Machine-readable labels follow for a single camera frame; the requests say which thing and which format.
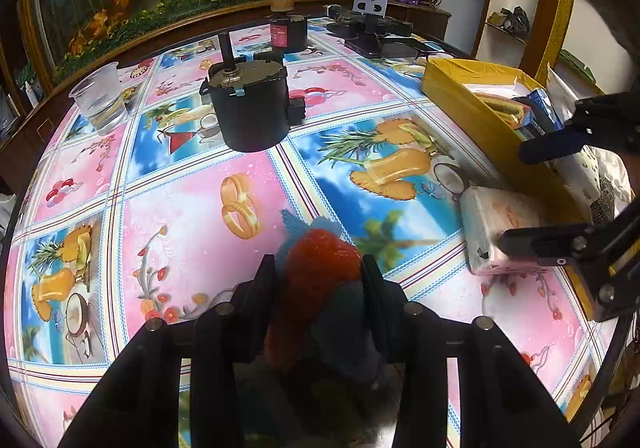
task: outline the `wooden cap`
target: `wooden cap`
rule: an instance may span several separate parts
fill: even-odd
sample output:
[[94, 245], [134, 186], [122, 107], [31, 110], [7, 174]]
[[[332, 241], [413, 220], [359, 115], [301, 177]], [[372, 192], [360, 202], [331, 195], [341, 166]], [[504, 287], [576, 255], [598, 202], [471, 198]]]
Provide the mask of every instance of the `wooden cap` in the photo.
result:
[[271, 0], [272, 12], [287, 12], [293, 10], [293, 0]]

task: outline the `cable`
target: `cable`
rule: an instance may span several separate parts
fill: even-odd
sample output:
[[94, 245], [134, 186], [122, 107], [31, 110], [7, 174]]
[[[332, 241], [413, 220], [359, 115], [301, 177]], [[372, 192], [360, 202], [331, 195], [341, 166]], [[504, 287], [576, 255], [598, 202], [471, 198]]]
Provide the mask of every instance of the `cable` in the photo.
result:
[[606, 425], [606, 423], [608, 423], [609, 421], [611, 421], [613, 419], [615, 414], [611, 414], [609, 417], [607, 417], [603, 422], [601, 422], [599, 425], [597, 425], [596, 428], [594, 428], [593, 430], [591, 430], [591, 433], [589, 435], [584, 436], [582, 439], [580, 439], [580, 444], [582, 444], [583, 442], [585, 442], [589, 437], [591, 437], [593, 434], [595, 434], [600, 428], [602, 428], [604, 425]]

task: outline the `yellow box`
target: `yellow box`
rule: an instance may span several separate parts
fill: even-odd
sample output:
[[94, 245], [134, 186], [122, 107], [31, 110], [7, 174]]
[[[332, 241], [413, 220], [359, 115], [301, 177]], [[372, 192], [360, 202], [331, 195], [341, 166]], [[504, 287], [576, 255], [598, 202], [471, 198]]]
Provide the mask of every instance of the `yellow box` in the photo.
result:
[[[514, 84], [528, 89], [541, 87], [521, 70], [474, 60], [429, 60], [422, 91], [441, 108], [489, 157], [496, 169], [517, 192], [530, 195], [543, 205], [551, 224], [583, 222], [577, 203], [562, 180], [545, 164], [528, 166], [518, 158], [522, 139], [465, 84]], [[588, 319], [593, 307], [580, 278], [566, 269]]]

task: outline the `red flower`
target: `red flower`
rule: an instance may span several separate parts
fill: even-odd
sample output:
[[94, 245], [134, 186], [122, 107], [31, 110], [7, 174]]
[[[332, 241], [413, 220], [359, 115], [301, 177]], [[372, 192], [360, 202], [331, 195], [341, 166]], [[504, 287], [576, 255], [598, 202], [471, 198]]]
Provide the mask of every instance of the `red flower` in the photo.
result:
[[151, 309], [147, 314], [145, 314], [145, 322], [148, 322], [151, 318], [162, 318], [162, 315], [155, 309]]
[[177, 322], [179, 317], [180, 315], [176, 307], [169, 307], [169, 309], [164, 311], [164, 321], [167, 323]]

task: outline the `screw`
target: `screw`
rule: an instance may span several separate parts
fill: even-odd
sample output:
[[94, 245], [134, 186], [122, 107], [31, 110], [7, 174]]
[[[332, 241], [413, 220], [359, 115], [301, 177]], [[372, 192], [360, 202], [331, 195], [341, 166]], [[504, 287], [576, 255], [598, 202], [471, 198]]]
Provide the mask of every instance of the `screw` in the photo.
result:
[[615, 294], [616, 290], [613, 289], [613, 286], [610, 283], [606, 283], [605, 285], [600, 287], [600, 290], [598, 291], [598, 297], [603, 303], [611, 303], [613, 301], [613, 298], [615, 297]]
[[479, 316], [475, 321], [476, 325], [483, 331], [488, 331], [494, 328], [494, 321], [489, 316]]
[[406, 303], [402, 309], [409, 316], [418, 316], [418, 314], [422, 314], [422, 305], [417, 302]]
[[220, 316], [227, 316], [235, 310], [231, 302], [220, 302], [214, 309]]
[[147, 331], [157, 331], [164, 325], [164, 320], [162, 318], [151, 318], [145, 322], [145, 329]]
[[571, 241], [571, 247], [574, 251], [583, 251], [587, 247], [587, 239], [579, 235]]

